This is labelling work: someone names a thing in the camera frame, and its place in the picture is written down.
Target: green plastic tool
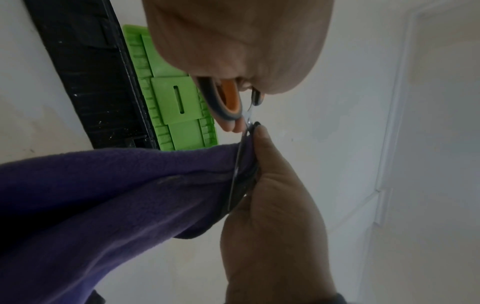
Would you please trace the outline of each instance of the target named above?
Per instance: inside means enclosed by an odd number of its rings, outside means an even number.
[[[146,27],[123,26],[160,150],[194,150],[218,144],[214,120],[193,80],[157,53]]]

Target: scissor handle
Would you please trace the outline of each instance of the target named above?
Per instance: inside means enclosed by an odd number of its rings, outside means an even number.
[[[196,82],[205,102],[220,118],[234,121],[242,117],[242,103],[237,82],[234,79],[221,80],[220,92],[211,77],[197,77]]]

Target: scissor blade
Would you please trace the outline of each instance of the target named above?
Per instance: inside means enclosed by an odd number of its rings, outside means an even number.
[[[228,212],[232,210],[232,195],[234,192],[234,187],[235,187],[235,181],[237,179],[237,176],[239,174],[240,170],[240,161],[242,159],[242,155],[244,153],[244,148],[245,148],[245,142],[247,141],[247,133],[248,130],[245,130],[242,135],[241,135],[241,140],[240,143],[238,144],[238,150],[236,152],[236,160],[235,160],[235,167],[233,168],[233,178],[231,180],[231,186],[230,186],[230,194],[228,196]]]

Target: fingernail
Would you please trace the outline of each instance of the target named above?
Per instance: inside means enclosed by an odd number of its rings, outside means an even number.
[[[264,138],[264,139],[269,139],[270,138],[270,134],[267,130],[267,128],[265,126],[258,126],[256,129],[255,129],[255,135],[257,135],[259,138]]]

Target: hand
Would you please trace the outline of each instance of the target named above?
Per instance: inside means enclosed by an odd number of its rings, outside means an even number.
[[[160,55],[192,76],[237,79],[262,93],[288,91],[310,72],[334,0],[143,0]],[[225,131],[240,121],[217,119]]]
[[[314,201],[264,126],[254,133],[261,174],[225,221],[220,248],[227,303],[315,303],[332,298],[327,231]]]

